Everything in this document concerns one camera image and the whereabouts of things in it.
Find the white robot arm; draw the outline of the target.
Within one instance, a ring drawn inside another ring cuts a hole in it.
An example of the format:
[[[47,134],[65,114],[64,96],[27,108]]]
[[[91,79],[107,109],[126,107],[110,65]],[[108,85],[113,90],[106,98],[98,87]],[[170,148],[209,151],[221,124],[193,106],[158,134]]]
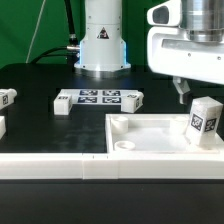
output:
[[[121,3],[85,0],[77,70],[108,77],[130,67],[121,38]],[[224,85],[224,0],[167,0],[147,11],[147,21],[151,71],[172,76],[181,95],[189,91],[189,79]]]

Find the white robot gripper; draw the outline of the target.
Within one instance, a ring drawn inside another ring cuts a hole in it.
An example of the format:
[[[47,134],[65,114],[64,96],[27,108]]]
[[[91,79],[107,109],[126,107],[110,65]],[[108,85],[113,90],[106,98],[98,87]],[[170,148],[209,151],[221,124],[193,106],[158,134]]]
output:
[[[147,21],[148,65],[174,76],[181,104],[190,94],[184,78],[224,84],[224,0],[167,0]]]

